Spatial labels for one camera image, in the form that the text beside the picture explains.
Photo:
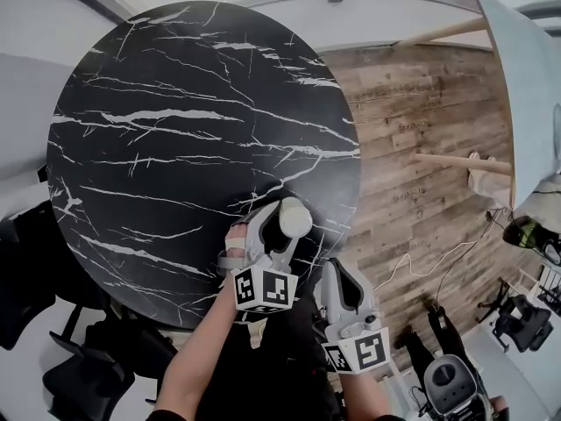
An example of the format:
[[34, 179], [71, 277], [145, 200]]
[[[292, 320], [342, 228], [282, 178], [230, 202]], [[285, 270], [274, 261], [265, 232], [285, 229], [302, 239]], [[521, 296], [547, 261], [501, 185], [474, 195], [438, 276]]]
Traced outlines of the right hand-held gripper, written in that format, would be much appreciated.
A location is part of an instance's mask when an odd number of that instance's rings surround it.
[[[344, 303], [353, 310], [346, 310]], [[337, 260], [323, 264], [321, 314], [327, 322], [321, 347], [338, 374], [362, 374], [390, 361], [389, 330], [374, 306], [372, 283], [355, 267], [346, 270], [344, 293]]]

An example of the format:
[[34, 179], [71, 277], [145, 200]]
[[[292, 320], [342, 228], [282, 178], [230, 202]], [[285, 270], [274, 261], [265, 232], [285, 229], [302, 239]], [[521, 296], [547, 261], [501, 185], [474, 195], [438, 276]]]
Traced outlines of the person's left hand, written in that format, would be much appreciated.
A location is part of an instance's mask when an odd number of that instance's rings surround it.
[[245, 256], [245, 240], [247, 224], [233, 225], [225, 236], [225, 252], [230, 258], [243, 258]]

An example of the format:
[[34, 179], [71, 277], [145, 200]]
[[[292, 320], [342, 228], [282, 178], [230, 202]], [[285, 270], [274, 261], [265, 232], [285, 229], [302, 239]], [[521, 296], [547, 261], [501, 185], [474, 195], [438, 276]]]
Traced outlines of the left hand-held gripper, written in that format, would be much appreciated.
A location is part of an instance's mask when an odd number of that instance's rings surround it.
[[219, 288], [230, 275], [238, 311], [268, 315], [293, 306], [298, 276], [292, 273], [290, 262], [300, 239], [289, 238], [283, 249], [265, 253], [263, 230], [279, 211], [280, 203], [269, 203], [240, 219], [247, 227], [244, 258], [230, 258], [226, 253], [218, 256], [218, 268], [224, 276]]

